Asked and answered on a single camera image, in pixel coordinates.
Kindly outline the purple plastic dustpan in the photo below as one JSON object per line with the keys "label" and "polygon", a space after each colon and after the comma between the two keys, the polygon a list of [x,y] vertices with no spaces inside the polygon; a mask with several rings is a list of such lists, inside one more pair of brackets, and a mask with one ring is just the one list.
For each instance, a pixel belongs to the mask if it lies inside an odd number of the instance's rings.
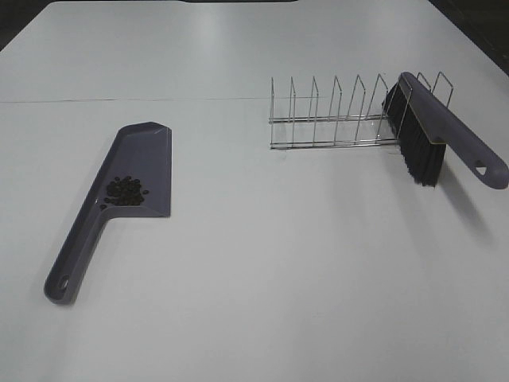
{"label": "purple plastic dustpan", "polygon": [[121,128],[45,280],[45,297],[74,303],[107,222],[170,216],[171,187],[171,129],[155,122]]}

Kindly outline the pile of coffee beans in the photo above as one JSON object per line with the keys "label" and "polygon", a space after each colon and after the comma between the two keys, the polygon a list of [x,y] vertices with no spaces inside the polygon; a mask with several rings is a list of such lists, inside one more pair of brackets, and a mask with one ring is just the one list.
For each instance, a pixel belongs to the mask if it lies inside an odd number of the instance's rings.
{"label": "pile of coffee beans", "polygon": [[106,196],[102,198],[99,209],[142,205],[150,191],[142,186],[138,178],[114,177],[106,185]]}

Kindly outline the purple brush black bristles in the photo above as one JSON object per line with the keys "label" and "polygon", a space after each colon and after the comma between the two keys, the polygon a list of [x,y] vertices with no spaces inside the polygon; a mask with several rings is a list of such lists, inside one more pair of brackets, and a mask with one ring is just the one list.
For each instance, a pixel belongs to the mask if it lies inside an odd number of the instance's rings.
{"label": "purple brush black bristles", "polygon": [[508,166],[418,78],[402,72],[383,101],[392,134],[410,176],[436,186],[450,147],[471,172],[492,189],[508,187]]}

